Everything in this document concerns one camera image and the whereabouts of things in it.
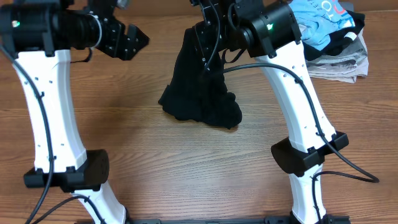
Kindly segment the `black t-shirt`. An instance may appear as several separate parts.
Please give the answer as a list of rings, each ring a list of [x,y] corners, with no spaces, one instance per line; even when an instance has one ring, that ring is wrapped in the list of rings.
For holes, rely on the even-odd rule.
[[[224,65],[216,54],[210,71],[204,73],[204,66],[195,51],[194,36],[194,29],[185,31],[173,77],[159,104],[177,120],[194,120],[231,129],[242,121],[243,116],[235,94],[228,91],[224,82]]]

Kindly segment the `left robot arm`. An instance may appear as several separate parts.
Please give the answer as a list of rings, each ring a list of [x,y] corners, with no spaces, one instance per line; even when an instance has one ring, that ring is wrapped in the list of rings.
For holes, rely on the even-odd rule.
[[[97,49],[132,59],[149,38],[114,16],[125,0],[14,1],[1,6],[1,51],[11,61],[25,94],[34,134],[34,166],[24,175],[28,188],[47,193],[59,187],[79,200],[94,223],[131,223],[128,210],[108,182],[105,150],[85,149],[76,125],[70,89],[71,49]]]

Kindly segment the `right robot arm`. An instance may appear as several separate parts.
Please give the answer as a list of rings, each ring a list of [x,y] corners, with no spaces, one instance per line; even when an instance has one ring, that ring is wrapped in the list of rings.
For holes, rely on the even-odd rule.
[[[305,64],[299,26],[286,2],[193,1],[203,21],[195,25],[195,49],[206,70],[222,50],[247,50],[268,79],[283,112],[289,135],[271,153],[289,175],[293,206],[287,217],[267,223],[348,223],[326,212],[320,178],[329,154],[348,145],[326,118]]]

